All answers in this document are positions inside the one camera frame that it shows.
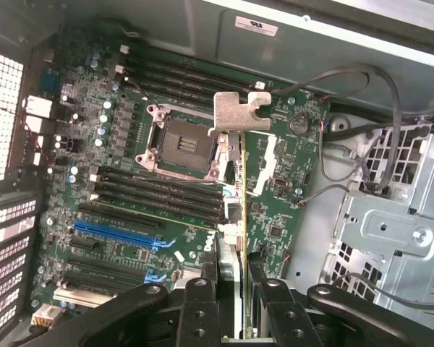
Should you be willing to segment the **silver coin battery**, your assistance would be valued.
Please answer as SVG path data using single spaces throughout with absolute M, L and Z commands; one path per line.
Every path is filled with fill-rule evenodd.
M 310 128 L 309 119 L 304 114 L 293 116 L 288 122 L 288 128 L 292 134 L 306 134 Z

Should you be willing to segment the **CPU socket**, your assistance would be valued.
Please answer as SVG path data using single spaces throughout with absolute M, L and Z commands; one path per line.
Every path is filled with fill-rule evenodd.
M 213 116 L 174 104 L 149 105 L 145 111 L 151 116 L 150 131 L 136 164 L 180 181 L 218 180 L 218 141 L 208 135 Z

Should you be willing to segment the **open grey PC case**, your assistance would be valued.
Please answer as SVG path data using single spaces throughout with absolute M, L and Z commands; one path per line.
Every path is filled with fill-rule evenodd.
M 362 174 L 371 194 L 383 194 L 393 180 L 402 128 L 434 126 L 434 0 L 0 0 L 0 347 L 32 347 L 44 333 L 95 309 L 76 316 L 64 311 L 51 328 L 31 325 L 48 146 L 58 111 L 40 86 L 53 61 L 53 40 L 73 31 L 276 81 L 276 89 L 253 91 L 271 98 L 314 93 L 330 108 L 319 126 L 312 173 L 324 167 L 328 143 L 386 130 L 391 142 L 379 182 L 370 180 L 368 154 L 353 159 L 353 172 Z M 301 212 L 313 199 L 310 180 L 298 202 Z M 285 282 L 295 296 L 310 288 L 301 293 L 286 279 L 303 217 L 283 272 L 270 275 L 264 265 L 267 277 Z M 218 347 L 276 347 L 252 320 L 249 256 L 256 251 L 247 251 L 244 340 L 234 338 L 229 245 L 211 251 L 218 260 Z M 348 292 L 337 283 L 320 284 Z

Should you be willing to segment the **black RAM slot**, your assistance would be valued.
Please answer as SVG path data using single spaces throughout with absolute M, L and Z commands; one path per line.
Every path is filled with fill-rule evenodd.
M 200 82 L 188 80 L 186 77 L 157 69 L 133 69 L 123 67 L 123 73 L 137 82 L 154 82 L 157 85 L 175 87 L 179 90 L 188 91 L 197 95 L 205 95 L 212 98 L 217 92 L 215 87 Z
M 195 217 L 189 214 L 164 210 L 159 207 L 151 207 L 132 200 L 122 200 L 112 194 L 91 194 L 88 200 L 94 205 L 113 208 L 132 215 L 142 215 L 148 218 L 178 223 L 184 226 L 192 226 L 202 230 L 219 231 L 221 223 L 209 220 L 208 218 Z
M 141 80 L 179 85 L 204 93 L 265 91 L 267 84 L 257 77 L 239 76 L 229 69 L 195 61 L 176 54 L 167 55 L 147 46 L 121 44 L 120 53 L 128 72 Z
M 136 187 L 128 187 L 125 185 L 118 185 L 113 183 L 103 183 L 101 182 L 101 178 L 99 181 L 95 183 L 95 186 L 99 189 L 116 191 L 116 192 L 124 192 L 130 194 L 138 194 L 144 197 L 169 197 L 174 198 L 175 200 L 179 200 L 181 203 L 191 204 L 192 202 L 203 203 L 209 208 L 222 208 L 224 206 L 223 197 L 221 198 L 212 198 L 209 196 L 196 196 L 196 195 L 187 195 L 187 194 L 178 194 L 169 191 L 154 191 L 149 188 L 136 188 Z
M 152 176 L 146 173 L 134 173 L 118 168 L 102 166 L 97 174 L 103 183 L 113 183 L 136 188 L 149 188 L 154 191 L 169 191 L 178 194 L 223 197 L 222 188 L 216 185 L 205 185 L 193 181 Z
M 132 83 L 136 84 L 140 89 L 146 93 L 151 93 L 164 98 L 170 98 L 175 101 L 181 101 L 194 106 L 202 106 L 211 108 L 213 106 L 213 97 L 206 97 L 205 95 L 197 95 L 192 92 L 179 90 L 175 87 L 167 87 L 162 85 L 157 85 L 154 82 L 137 82 L 136 80 L 129 78 L 125 74 L 116 73 L 115 78 L 120 80 L 127 86 L 133 86 Z
M 239 93 L 248 93 L 251 91 L 250 85 L 245 82 L 232 80 L 228 77 L 219 74 L 211 74 L 204 70 L 197 69 L 186 64 L 172 64 L 164 61 L 154 61 L 149 58 L 127 57 L 124 59 L 127 67 L 133 69 L 157 69 L 162 72 L 176 74 L 186 77 L 188 80 L 217 87 L 218 90 L 233 91 Z
M 110 189 L 104 190 L 99 189 L 95 186 L 94 193 L 102 194 L 112 194 L 114 197 L 123 200 L 132 200 L 134 202 L 139 202 L 151 207 L 159 207 L 164 210 L 170 210 L 174 212 L 181 212 L 189 214 L 195 217 L 208 218 L 214 222 L 221 222 L 225 220 L 224 206 L 222 208 L 209 208 L 203 203 L 192 202 L 191 204 L 183 204 L 179 200 L 169 197 L 144 197 L 138 194 L 130 194 L 124 192 L 111 191 Z

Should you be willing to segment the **blue expansion slot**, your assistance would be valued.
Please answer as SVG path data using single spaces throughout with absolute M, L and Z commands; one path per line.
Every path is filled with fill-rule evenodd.
M 145 247 L 153 250 L 159 249 L 159 245 L 157 245 L 155 238 L 152 238 L 150 236 L 142 236 L 130 231 L 124 231 L 118 228 L 113 228 L 97 223 L 76 220 L 73 224 L 73 229 L 79 232 L 113 239 L 115 241 L 131 243 L 139 247 Z

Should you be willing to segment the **white power connector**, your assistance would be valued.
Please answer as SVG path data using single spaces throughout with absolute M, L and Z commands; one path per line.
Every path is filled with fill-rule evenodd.
M 31 325 L 51 328 L 63 315 L 64 309 L 50 304 L 42 304 L 31 317 Z

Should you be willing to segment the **grey metal disk bay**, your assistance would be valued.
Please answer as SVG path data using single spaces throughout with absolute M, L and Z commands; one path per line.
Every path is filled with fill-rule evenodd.
M 393 180 L 383 194 L 371 194 L 353 159 L 368 154 L 370 180 L 379 182 L 390 142 L 378 129 L 325 146 L 286 279 L 301 293 L 337 283 L 434 329 L 434 310 L 402 304 L 434 304 L 434 126 L 402 128 Z

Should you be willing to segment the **short black expansion slot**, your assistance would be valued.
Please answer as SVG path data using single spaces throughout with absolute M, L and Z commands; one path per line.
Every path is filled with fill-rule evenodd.
M 69 245 L 77 249 L 93 251 L 98 246 L 98 242 L 94 239 L 72 237 Z

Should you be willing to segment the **white expansion slot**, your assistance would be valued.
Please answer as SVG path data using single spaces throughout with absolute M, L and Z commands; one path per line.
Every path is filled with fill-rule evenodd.
M 96 308 L 113 299 L 113 296 L 97 294 L 77 288 L 57 288 L 53 293 L 53 300 L 65 301 L 68 304 L 87 308 Z

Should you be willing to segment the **green motherboard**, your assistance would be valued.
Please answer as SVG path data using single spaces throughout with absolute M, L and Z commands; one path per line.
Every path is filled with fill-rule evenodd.
M 42 304 L 61 307 L 73 316 L 87 309 L 53 300 L 57 288 L 76 288 L 63 278 L 67 271 L 135 286 L 160 283 L 173 288 L 178 280 L 200 274 L 205 253 L 225 242 L 224 230 L 231 226 L 229 222 L 241 217 L 234 204 L 228 215 L 224 202 L 226 218 L 217 222 L 221 223 L 219 231 L 159 219 L 156 220 L 160 227 L 153 229 L 78 211 L 79 204 L 94 205 L 88 200 L 95 194 L 95 183 L 100 180 L 97 172 L 102 166 L 167 177 L 151 173 L 135 162 L 136 154 L 145 149 L 150 131 L 151 116 L 145 111 L 147 106 L 174 104 L 213 116 L 213 106 L 207 108 L 175 101 L 146 93 L 134 83 L 131 87 L 117 80 L 115 74 L 124 74 L 125 67 L 125 56 L 119 51 L 121 44 L 141 47 L 126 40 L 85 35 L 80 31 L 60 35 L 51 45 L 53 61 L 42 73 L 40 93 L 50 97 L 58 111 L 56 132 L 48 146 L 46 209 L 38 230 L 40 247 L 29 297 L 32 312 Z M 286 97 L 275 95 L 270 104 L 256 110 L 258 116 L 271 121 L 270 129 L 245 135 L 247 246 L 262 254 L 270 275 L 280 275 L 289 261 L 289 246 L 302 218 L 298 202 L 307 194 L 316 163 L 319 126 L 329 108 L 327 101 L 308 90 L 297 90 Z M 306 134 L 295 135 L 289 130 L 288 122 L 300 114 L 308 117 L 310 128 Z M 218 141 L 220 174 L 218 180 L 210 184 L 196 183 L 220 186 L 224 201 L 234 195 L 234 164 L 226 157 L 226 135 L 209 131 L 208 135 Z M 76 220 L 150 236 L 156 239 L 159 249 L 76 231 L 73 229 Z M 93 251 L 71 247 L 72 237 L 94 239 L 98 246 Z M 145 278 L 70 265 L 67 260 L 71 255 L 138 269 L 145 272 Z

